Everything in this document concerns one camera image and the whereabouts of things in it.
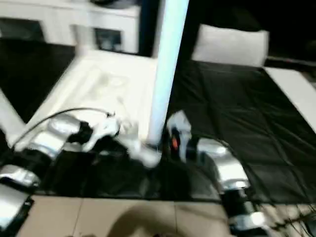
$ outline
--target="black mat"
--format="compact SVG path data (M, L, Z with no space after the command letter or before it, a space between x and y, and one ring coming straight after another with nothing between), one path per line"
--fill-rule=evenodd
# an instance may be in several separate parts
M255 188L255 201L316 200L316 135L263 69L191 61L174 79L168 116L178 110L185 111L195 135L230 144ZM219 201L209 180L167 154L146 170L122 153L63 153L49 176L38 194Z
M174 80L179 109L195 134L231 145L260 201L316 200L316 135L263 69L189 62Z
M75 56L74 47L0 39L0 87L28 122Z

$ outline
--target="white furniture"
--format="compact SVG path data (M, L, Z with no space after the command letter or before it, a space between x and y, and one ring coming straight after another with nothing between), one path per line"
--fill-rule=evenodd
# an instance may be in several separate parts
M83 41L79 46L83 50L25 129L61 109L92 106L115 111L121 118L134 120L139 123L139 137L156 143L166 116L188 1L165 2L158 58L95 50L95 45L91 42L91 31L82 31ZM91 6L84 3L76 8L86 16L83 21L87 26L91 23L88 14L90 8ZM313 113L316 90L312 90L312 86L306 83L299 72L277 69L267 71L316 131ZM77 116L91 125L100 119L99 115L88 112Z
M139 16L136 5L106 9L79 0L0 0L0 18L38 21L48 43L77 45L75 28L88 26L119 31L121 50L128 53L138 52Z

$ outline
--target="black fabric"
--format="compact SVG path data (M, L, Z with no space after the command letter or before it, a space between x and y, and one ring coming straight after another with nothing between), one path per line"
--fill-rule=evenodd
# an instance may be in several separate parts
M263 202L316 200L316 135L263 69L188 62L169 114L185 111L193 133L230 144Z
M140 0L138 55L151 57L155 45L160 0Z
M0 88L28 122L75 56L75 48L0 39Z
M45 42L39 21L0 17L1 38Z
M309 235L312 237L316 237L316 216L315 214L307 215L304 218L304 224L306 226L306 230Z
M255 191L249 199L315 202L316 135L266 72L194 61L183 66L176 72L167 117L184 110L194 135L226 141ZM147 170L124 150L109 147L113 153L107 155L64 152L38 194L220 200L203 173L170 160L166 152L158 167Z
M8 150L8 144L6 142L5 134L0 129L0 156L7 150Z

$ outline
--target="tiled floor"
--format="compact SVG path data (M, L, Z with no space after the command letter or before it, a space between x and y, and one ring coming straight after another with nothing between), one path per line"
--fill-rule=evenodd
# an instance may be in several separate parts
M81 198L33 197L29 217L17 237L66 237L74 231Z
M65 197L34 200L17 237L230 236L224 210L217 204ZM287 215L295 217L295 207L281 210L284 208ZM288 233L290 237L300 236L292 227ZM278 233L272 236L282 237Z

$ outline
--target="cable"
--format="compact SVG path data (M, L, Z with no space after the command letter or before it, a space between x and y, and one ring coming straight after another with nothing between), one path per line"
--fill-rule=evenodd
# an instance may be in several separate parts
M256 177L256 179L259 181L258 184L260 184L261 187L263 187L263 189L265 189L265 195L266 195L266 196L268 197L268 199L270 200L271 205L276 209L276 211L279 213L279 216L284 220L284 224L279 224L278 222L275 222L276 227L271 227L271 228L272 228L273 230L280 231L281 228L285 228L287 225L290 224L290 225L293 227L293 229L294 229L300 236L303 236L303 233L302 233L302 232L299 232L299 231L297 230L297 228L294 227L294 225L293 225L293 222L299 222L299 225L300 225L301 228L303 228L303 230L309 235L309 237L313 237L313 236L311 236L311 235L307 232L307 230L306 230L306 229L302 226L302 224L300 223L300 221L304 218L304 216L302 215L301 210L299 209L298 205L296 205L296 207L297 207L297 209L298 209L299 212L300 212L300 217L291 220L291 219L289 218L289 216L287 215L287 217L284 219L284 218L283 218L283 213L280 215L281 211L278 209L278 207L277 207L275 204L273 204L274 200L273 200L272 197L270 196L270 193L269 193L268 189L266 188L266 186L264 186L264 185L262 184L261 179L257 176L257 174L255 174L255 172L254 172L251 168L248 168L248 169L253 173L253 175L254 175L254 176Z
M213 181L214 181L214 178L213 178L212 176L210 176L205 170L203 170L202 168L200 168L198 165L195 165L193 162L188 162L187 164L185 164L185 163L182 163L181 161L177 161L177 160L173 160L173 159L169 159L168 161L171 162L171 163L173 163L173 164L175 164L175 165L177 165L177 166L185 167L185 168L188 168L188 169L191 169L191 170L194 170L194 171L198 171L198 172L201 173L206 179L210 180L212 183L213 183ZM278 231L281 231L281 230L280 230L280 226L282 226L282 225L277 224L277 226L278 226L277 230L278 230ZM281 231L281 232L282 232L282 234L283 234L285 237L289 237L289 235L288 235L287 233L284 233L283 231Z
M299 211L299 216L305 218L305 216L303 215L303 213L301 212L301 209L299 208L298 205L296 205L298 211ZM306 228L303 226L303 224L300 222L300 226L301 228L304 230L304 232L309 236L309 237L313 237L307 230Z
M303 237L302 225L300 225L300 226L301 226L301 231L299 232L299 231L296 229L296 227L294 226L293 222L291 221L290 215L289 215L289 213L288 213L287 206L288 206L288 205L285 205L285 213L286 213L286 216L287 216L287 220L289 221L289 223L290 223L290 225L292 226L292 228L293 228L297 233L299 233L300 236Z
M220 140L220 139L216 139L216 138L214 138L214 137L211 137L211 136L207 136L208 138L211 138L211 139L214 139L214 140L216 140L217 142L219 142L219 143L221 143L224 147L226 147L227 149L229 149L229 151L232 153L232 155L233 156L235 156L236 158L238 158L238 156L236 155L236 153L234 152L234 150L229 146L229 144L228 143L226 143L226 142L224 142L224 141L222 141L222 140ZM246 165L244 162L242 162L239 158L238 158L238 160L241 162L241 164L243 165L243 167L245 167L245 166L248 166L248 165ZM209 176L209 174L207 173L207 172L205 172L202 168L200 168L198 165L195 165L194 163L191 163L192 164L192 166L193 166L193 168L195 168L195 169L197 169L199 172L201 172L207 179L209 179L211 182L213 182L214 180L213 180L213 177L211 177L211 176ZM269 191L268 191L268 189L264 186L264 184L262 184L261 183L261 179L257 176L257 174L255 174L254 172L253 172L253 175L256 177L256 179L259 181L259 183L260 183L260 185L261 185L261 187L263 187L263 189L264 189L264 192L266 192L267 194L266 194L266 196L268 197L268 199L270 199L270 203L271 203L271 205L278 211L278 213L279 213L279 215L280 215L280 210L273 204L273 199L272 199L272 197L270 196L270 193L269 193ZM286 236L286 237L289 237L289 235L288 235L288 233L284 233L283 231L281 231L282 232L282 234L284 235L284 236Z
M306 190L305 190L305 187L304 187L304 185L302 184L301 180L299 179L298 175L297 175L296 172L293 170L293 167L292 167L292 166L290 166L290 167L291 167L291 168L290 168L290 171L291 171L291 173L293 174L293 176L294 176L294 178L295 178L297 184L300 186L301 190L303 191L306 200L307 200L309 203L313 203L313 201L310 199L309 195L307 194L307 192L306 192ZM309 204L308 206L309 206L309 209L312 210L313 213L316 213L315 208L314 208L311 204Z
M56 112L50 116L47 116L43 119L41 119L40 121L38 121L36 124L34 124L32 127L30 127L27 131L25 131L13 144L11 150L15 150L15 146L21 142L21 140L23 138L25 138L26 135L28 135L31 131L33 131L35 128L37 128L39 125L41 125L43 122L53 118L53 117L56 117L60 114L64 114L64 113L68 113L68 112L71 112L71 111L82 111L82 110L89 110L89 111L95 111L95 112L99 112L99 113L103 113L105 114L107 117L110 117L110 116L114 116L113 114L110 114L108 113L107 111L105 110L102 110L102 109L96 109L96 108L87 108L87 107L82 107L82 108L72 108L72 109L67 109L67 110L61 110L59 112Z
M275 208L275 210L278 212L278 215L279 217L281 217L281 219L284 221L284 217L283 217L283 213L278 209L278 207L274 204L274 200L273 198L271 197L270 195L270 192L268 190L268 188L262 183L262 180L258 177L258 175L253 171L253 169L246 163L246 162L243 162L239 157L238 155L236 154L236 152L234 152L234 150L229 146L229 144L227 144L226 142L223 142L221 140L218 140L223 146L227 147L228 149L230 149L231 153L241 162L242 166L243 167L247 167L248 171L250 171L252 174L253 174L253 177L255 177L255 179L257 180L258 184L261 186L261 190L264 192L265 196L268 198L268 200L270 201L270 204ZM286 225L288 224L286 221L284 221L284 226L283 227L286 227ZM280 230L280 228L282 227L282 225L280 225L277 221L275 221L275 224L277 226L277 228L272 228L274 230Z

